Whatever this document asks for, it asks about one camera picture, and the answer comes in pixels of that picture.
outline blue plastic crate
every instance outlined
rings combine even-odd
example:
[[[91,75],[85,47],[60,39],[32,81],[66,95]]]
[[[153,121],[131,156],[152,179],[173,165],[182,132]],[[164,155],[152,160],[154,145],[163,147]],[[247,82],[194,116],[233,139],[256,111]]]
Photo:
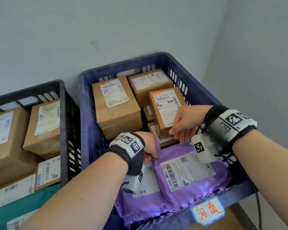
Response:
[[[135,59],[130,59],[102,67],[89,69],[80,75],[80,119],[81,119],[81,170],[84,170],[98,159],[108,147],[100,127],[96,123],[95,104],[92,84],[112,78],[124,71],[134,71],[128,75],[136,75],[150,70],[161,68],[178,86],[188,105],[215,105],[221,104],[206,88],[204,88],[172,55],[165,52],[155,53]],[[236,161],[234,154],[229,154]],[[235,165],[229,164],[232,180],[228,187],[216,192],[225,207],[254,193],[251,183]],[[112,212],[105,229],[120,229],[119,217]],[[143,224],[139,229],[182,229],[194,222],[190,210],[182,209],[180,212],[162,216]]]

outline handwritten sign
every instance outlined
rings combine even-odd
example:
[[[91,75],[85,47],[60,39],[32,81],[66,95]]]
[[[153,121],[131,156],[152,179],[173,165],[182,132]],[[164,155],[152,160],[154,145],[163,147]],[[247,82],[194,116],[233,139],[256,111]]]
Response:
[[[218,197],[205,199],[204,201],[190,206],[190,211],[196,222],[208,226],[225,216],[225,208]]]

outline floor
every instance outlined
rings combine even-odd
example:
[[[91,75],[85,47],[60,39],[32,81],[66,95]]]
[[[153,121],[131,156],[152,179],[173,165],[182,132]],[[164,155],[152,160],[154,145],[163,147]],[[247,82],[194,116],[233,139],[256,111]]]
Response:
[[[184,230],[246,230],[234,216],[234,213],[230,208],[226,208],[225,210],[225,217],[209,225],[208,227],[194,223]]]

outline person's left hand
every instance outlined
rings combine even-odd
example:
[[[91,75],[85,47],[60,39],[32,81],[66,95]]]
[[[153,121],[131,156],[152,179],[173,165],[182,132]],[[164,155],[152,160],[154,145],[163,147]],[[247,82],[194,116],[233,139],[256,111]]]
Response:
[[[144,162],[150,161],[152,158],[159,158],[157,153],[157,140],[153,133],[146,131],[136,131],[136,134],[141,136],[145,142],[145,147],[143,150],[143,160]]]

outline purple mailer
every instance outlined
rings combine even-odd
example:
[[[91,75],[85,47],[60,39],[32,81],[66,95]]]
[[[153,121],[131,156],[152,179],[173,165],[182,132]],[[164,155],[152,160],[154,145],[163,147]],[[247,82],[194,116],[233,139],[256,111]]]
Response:
[[[144,165],[146,168],[138,193],[131,194],[120,189],[115,201],[117,212],[123,218],[126,228],[130,228],[134,221],[160,216],[168,211],[152,162],[144,162]]]
[[[170,212],[179,211],[217,189],[223,190],[232,178],[221,160],[200,163],[189,143],[159,148],[158,154],[160,158],[152,162]]]

